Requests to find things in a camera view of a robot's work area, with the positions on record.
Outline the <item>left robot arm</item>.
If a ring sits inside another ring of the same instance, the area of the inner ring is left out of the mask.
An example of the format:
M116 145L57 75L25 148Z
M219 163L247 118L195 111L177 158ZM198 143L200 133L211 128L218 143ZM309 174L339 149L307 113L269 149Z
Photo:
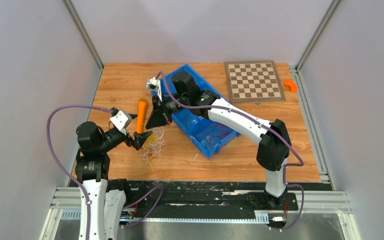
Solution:
M138 115L116 108L112 108L110 113L113 126L108 131L92 121L83 122L76 129L79 150L75 174L81 203L80 240L117 238L122 208L132 203L133 193L126 179L109 179L108 153L121 143L139 150L152 134L141 131L131 136L127 126Z

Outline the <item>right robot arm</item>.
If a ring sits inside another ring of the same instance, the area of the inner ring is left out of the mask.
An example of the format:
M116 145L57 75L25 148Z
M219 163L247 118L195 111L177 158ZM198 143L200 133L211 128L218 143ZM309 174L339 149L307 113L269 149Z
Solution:
M225 125L247 137L258 146L256 160L266 172L266 204L272 209L281 207L286 201L283 167L291 148L285 124L279 119L271 122L238 109L219 94L201 89L186 71L177 72L171 81L176 92L168 90L167 96L163 95L162 87L167 89L168 81L162 72L146 81L146 89L155 94L145 127L169 125L174 113L187 109L195 116Z

